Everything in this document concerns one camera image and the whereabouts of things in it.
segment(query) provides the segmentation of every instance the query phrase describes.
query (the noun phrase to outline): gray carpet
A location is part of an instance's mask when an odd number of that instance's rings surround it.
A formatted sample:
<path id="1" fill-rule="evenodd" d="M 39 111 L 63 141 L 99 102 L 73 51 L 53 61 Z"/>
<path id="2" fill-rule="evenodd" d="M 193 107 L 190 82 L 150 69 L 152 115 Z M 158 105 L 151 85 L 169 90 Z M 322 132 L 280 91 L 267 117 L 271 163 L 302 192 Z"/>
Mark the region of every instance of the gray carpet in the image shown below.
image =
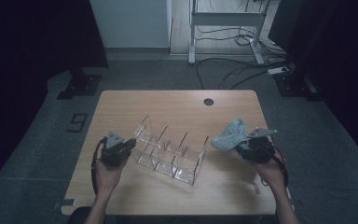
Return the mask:
<path id="1" fill-rule="evenodd" d="M 200 66 L 205 89 L 219 89 L 237 63 L 210 61 Z M 21 143 L 0 172 L 0 223 L 66 223 L 60 205 L 75 169 L 99 95 L 105 90 L 197 90 L 195 66 L 182 60 L 110 61 L 110 69 L 85 69 L 103 74 L 95 96 L 56 100 L 70 79 L 62 73 L 48 82 L 48 96 Z M 261 69 L 249 69 L 226 81 L 225 88 Z M 289 189 L 302 223 L 358 223 L 358 147 L 323 102 L 281 97 L 273 77 L 251 78 L 236 89 L 256 91 L 267 124 L 288 161 Z M 71 124 L 74 114 L 88 114 L 81 133 Z M 109 223 L 139 217 L 109 217 Z M 198 217 L 196 222 L 244 223 L 246 217 Z M 148 223 L 163 223 L 153 219 Z"/>

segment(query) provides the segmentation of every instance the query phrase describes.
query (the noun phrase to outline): acrylic divider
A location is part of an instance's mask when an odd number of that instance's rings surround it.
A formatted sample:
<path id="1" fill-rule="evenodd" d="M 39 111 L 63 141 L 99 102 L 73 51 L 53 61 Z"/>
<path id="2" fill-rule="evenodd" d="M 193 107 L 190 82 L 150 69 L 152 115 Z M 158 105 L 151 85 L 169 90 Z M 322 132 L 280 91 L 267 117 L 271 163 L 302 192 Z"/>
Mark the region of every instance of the acrylic divider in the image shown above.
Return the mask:
<path id="1" fill-rule="evenodd" d="M 205 156 L 208 136 L 178 133 L 166 126 L 161 134 L 152 132 L 150 117 L 135 131 L 132 156 L 138 164 L 193 185 Z"/>

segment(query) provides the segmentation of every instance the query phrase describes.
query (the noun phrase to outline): power strip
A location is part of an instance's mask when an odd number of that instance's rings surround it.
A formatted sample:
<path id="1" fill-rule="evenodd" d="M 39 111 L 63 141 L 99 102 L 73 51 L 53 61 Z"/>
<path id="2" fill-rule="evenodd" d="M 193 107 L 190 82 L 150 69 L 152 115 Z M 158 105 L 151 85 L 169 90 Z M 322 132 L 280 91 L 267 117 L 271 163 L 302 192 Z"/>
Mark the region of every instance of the power strip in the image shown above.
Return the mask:
<path id="1" fill-rule="evenodd" d="M 284 74 L 288 72 L 289 69 L 287 67 L 272 68 L 267 71 L 270 76 Z"/>

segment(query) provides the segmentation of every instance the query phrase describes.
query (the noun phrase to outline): table top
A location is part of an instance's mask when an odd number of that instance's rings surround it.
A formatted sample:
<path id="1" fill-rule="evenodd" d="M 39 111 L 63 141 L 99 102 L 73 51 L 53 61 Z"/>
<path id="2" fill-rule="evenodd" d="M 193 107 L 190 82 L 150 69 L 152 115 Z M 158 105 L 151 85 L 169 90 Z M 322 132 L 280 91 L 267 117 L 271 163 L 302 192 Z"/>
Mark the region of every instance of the table top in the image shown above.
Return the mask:
<path id="1" fill-rule="evenodd" d="M 206 105 L 205 99 L 212 99 Z M 211 146 L 234 119 L 248 131 L 267 128 L 254 91 L 104 91 L 95 109 L 63 205 L 66 215 L 80 206 L 92 206 L 92 154 L 98 142 L 113 131 L 126 140 L 146 116 L 156 132 L 169 125 L 185 133 L 209 135 L 200 173 L 194 185 L 163 175 L 129 158 L 106 208 L 116 215 L 262 215 L 275 213 L 269 187 L 234 151 Z"/>

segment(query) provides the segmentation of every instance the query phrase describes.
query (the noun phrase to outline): blue cloth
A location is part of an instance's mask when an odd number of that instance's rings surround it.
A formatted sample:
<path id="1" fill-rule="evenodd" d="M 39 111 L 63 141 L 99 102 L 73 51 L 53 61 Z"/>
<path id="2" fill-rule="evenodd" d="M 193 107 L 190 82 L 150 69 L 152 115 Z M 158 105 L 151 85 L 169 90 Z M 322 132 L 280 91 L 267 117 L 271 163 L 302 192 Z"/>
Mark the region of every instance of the blue cloth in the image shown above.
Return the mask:
<path id="1" fill-rule="evenodd" d="M 248 140 L 246 138 L 247 131 L 248 128 L 246 124 L 241 119 L 235 119 L 228 124 L 219 136 L 211 140 L 211 144 L 221 151 L 229 151 L 235 148 L 239 143 Z M 241 144 L 241 146 L 244 149 L 249 149 L 246 144 Z"/>

